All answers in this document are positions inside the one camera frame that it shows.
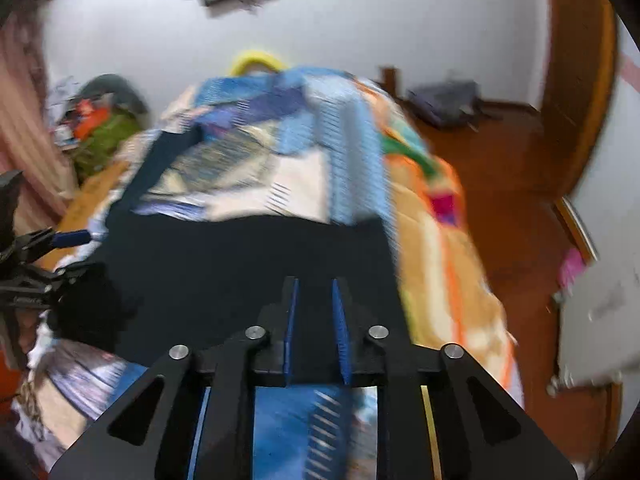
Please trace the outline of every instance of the curtain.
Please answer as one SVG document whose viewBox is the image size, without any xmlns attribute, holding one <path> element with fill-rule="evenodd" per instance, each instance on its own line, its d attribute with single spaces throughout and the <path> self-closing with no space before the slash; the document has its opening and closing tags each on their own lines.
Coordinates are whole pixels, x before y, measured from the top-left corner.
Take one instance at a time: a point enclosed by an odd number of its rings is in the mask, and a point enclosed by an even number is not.
<svg viewBox="0 0 640 480">
<path fill-rule="evenodd" d="M 0 173 L 23 171 L 17 234 L 56 225 L 76 190 L 71 163 L 44 125 L 46 92 L 36 1 L 22 0 L 0 29 Z"/>
</svg>

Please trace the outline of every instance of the brown floor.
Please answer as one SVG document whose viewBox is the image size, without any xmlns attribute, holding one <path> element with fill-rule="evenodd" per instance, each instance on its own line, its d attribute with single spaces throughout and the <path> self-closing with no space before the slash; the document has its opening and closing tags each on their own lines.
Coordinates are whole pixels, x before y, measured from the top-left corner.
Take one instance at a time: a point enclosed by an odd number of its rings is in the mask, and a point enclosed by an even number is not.
<svg viewBox="0 0 640 480">
<path fill-rule="evenodd" d="M 606 393 L 546 393 L 554 373 L 558 316 L 550 295 L 571 246 L 552 208 L 560 167 L 538 118 L 496 110 L 503 120 L 438 131 L 416 120 L 432 151 L 453 165 L 466 191 L 468 224 L 496 296 L 504 304 L 526 412 L 572 462 L 597 458 L 606 424 Z"/>
</svg>

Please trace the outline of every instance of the bed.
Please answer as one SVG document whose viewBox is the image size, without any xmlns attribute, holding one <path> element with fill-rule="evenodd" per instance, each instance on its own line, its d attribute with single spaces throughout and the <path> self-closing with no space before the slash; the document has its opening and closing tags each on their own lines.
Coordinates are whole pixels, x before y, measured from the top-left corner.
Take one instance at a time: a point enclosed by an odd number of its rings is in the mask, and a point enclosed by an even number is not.
<svg viewBox="0 0 640 480">
<path fill-rule="evenodd" d="M 524 406 L 504 310 L 486 284 L 468 234 L 455 170 L 429 152 L 401 108 L 371 81 L 296 68 L 214 78 L 187 88 L 158 127 L 126 141 L 69 208 L 60 230 L 87 227 L 94 242 L 53 251 L 40 264 L 53 269 L 94 251 L 104 254 L 102 240 L 130 230 L 131 224 L 123 228 L 116 221 L 124 210 L 135 221 L 162 217 L 170 226 L 290 217 L 357 229 L 377 218 L 413 342 L 430 348 L 461 344 Z M 153 349 L 148 356 L 134 354 L 123 337 L 116 356 L 105 345 L 88 345 L 86 338 L 53 340 L 46 322 L 38 330 L 30 355 L 37 414 L 16 409 L 23 425 L 37 426 L 60 453 L 140 376 Z M 123 355 L 141 358 L 127 361 Z M 309 474 L 302 451 L 307 427 L 292 421 L 310 416 L 318 396 L 335 399 L 341 393 L 260 395 L 254 440 L 259 455 L 254 461 L 260 465 L 254 478 Z M 375 406 L 373 388 L 353 402 L 350 453 L 342 457 L 348 478 L 375 478 Z M 287 428 L 293 443 L 284 456 L 260 445 L 270 441 L 274 420 Z M 50 450 L 41 456 L 47 470 L 55 458 Z"/>
</svg>

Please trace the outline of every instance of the yellow ring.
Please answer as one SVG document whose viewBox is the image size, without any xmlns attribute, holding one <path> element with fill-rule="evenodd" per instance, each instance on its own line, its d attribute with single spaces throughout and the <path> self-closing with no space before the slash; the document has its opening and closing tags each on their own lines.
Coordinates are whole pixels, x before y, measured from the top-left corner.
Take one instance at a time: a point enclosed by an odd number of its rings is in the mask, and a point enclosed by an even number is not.
<svg viewBox="0 0 640 480">
<path fill-rule="evenodd" d="M 245 73 L 247 67 L 260 64 L 274 72 L 286 70 L 288 67 L 276 57 L 261 50 L 247 50 L 236 57 L 229 71 L 229 75 L 239 76 Z"/>
</svg>

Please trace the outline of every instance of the screw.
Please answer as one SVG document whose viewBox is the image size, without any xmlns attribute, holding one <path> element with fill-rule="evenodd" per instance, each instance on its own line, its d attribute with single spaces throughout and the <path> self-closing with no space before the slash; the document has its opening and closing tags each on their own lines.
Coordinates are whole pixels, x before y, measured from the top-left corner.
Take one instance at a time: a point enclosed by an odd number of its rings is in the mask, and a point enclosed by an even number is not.
<svg viewBox="0 0 640 480">
<path fill-rule="evenodd" d="M 185 345 L 172 346 L 169 350 L 169 357 L 175 360 L 184 359 L 188 354 L 189 349 Z"/>
<path fill-rule="evenodd" d="M 389 335 L 389 329 L 386 326 L 374 325 L 369 328 L 369 335 L 373 339 L 384 339 Z"/>
<path fill-rule="evenodd" d="M 244 335 L 249 339 L 260 339 L 267 333 L 260 325 L 250 326 L 244 331 Z"/>
<path fill-rule="evenodd" d="M 460 345 L 450 344 L 444 347 L 444 353 L 451 359 L 460 359 L 465 351 Z"/>
</svg>

